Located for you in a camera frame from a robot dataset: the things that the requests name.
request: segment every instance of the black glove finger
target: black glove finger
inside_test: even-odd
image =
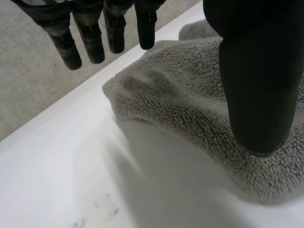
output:
[[[35,21],[45,30],[53,41],[58,53],[70,70],[79,69],[82,61],[70,31],[70,15],[55,21]]]
[[[139,43],[144,50],[154,46],[156,11],[165,0],[135,0]]]
[[[109,48],[112,53],[124,51],[124,15],[133,5],[133,0],[105,0],[104,21],[108,37]]]
[[[101,39],[98,19],[104,0],[80,0],[73,2],[73,17],[78,27],[86,52],[93,64],[105,60],[105,51]]]

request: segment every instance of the black rubber part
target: black rubber part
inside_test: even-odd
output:
[[[100,64],[105,60],[105,51],[101,37],[92,40],[83,39],[83,43],[91,63]]]
[[[155,43],[155,24],[146,25],[140,21],[137,22],[138,38],[141,48],[143,50],[149,50]]]
[[[73,4],[73,17],[79,30],[87,55],[93,64],[105,60],[98,19],[103,8],[103,0],[80,0]]]
[[[66,67],[70,70],[77,70],[82,66],[82,61],[75,44],[69,50],[57,50]]]
[[[133,0],[106,0],[104,2],[104,21],[109,48],[112,53],[124,51],[125,13],[133,5]]]
[[[21,0],[11,0],[34,20],[53,21],[72,11],[72,1],[54,5],[31,6]]]
[[[113,54],[120,54],[124,51],[124,28],[106,29],[108,44]]]
[[[79,52],[76,48],[70,29],[61,37],[53,36],[48,33],[53,41],[58,53],[64,61],[67,68],[77,70],[82,66],[82,61]]]
[[[232,132],[252,155],[267,157],[284,144],[294,118],[304,68],[304,1],[233,2],[240,5],[225,14],[226,0],[205,0],[204,10],[224,37],[219,66]],[[239,9],[243,4],[253,7]]]

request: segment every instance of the white table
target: white table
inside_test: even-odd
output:
[[[156,33],[177,39],[202,3]],[[0,142],[1,228],[303,228],[304,195],[248,200],[204,152],[115,119],[102,85],[139,46]]]

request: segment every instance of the black cylindrical tip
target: black cylindrical tip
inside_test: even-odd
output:
[[[138,38],[139,43],[144,50],[149,50],[154,46],[155,42],[155,28],[154,25],[138,24]]]
[[[58,53],[60,54],[66,67],[70,70],[77,70],[82,66],[82,61],[75,44],[69,50],[58,49]]]
[[[124,51],[124,28],[106,30],[109,48],[112,53],[120,54]]]
[[[91,63],[100,64],[105,60],[105,51],[101,37],[91,40],[84,39],[83,42]]]

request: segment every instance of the white countertop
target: white countertop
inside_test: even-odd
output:
[[[156,39],[203,18],[199,3]],[[252,202],[204,152],[115,119],[101,87],[143,53],[134,47],[0,142],[0,227],[303,228],[304,194]]]

